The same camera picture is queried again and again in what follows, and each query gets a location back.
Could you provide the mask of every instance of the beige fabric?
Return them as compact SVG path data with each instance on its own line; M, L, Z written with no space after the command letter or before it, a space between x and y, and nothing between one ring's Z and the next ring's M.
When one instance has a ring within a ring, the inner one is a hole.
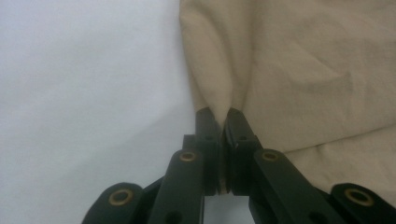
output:
M316 185L396 204L394 1L181 0L180 21L196 109L242 109Z

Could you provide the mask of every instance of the white table surface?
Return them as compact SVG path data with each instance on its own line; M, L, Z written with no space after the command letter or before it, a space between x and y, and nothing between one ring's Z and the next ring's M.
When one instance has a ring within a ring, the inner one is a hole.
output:
M194 111L177 0L0 3L0 223L80 223L166 171ZM253 223L207 197L205 223Z

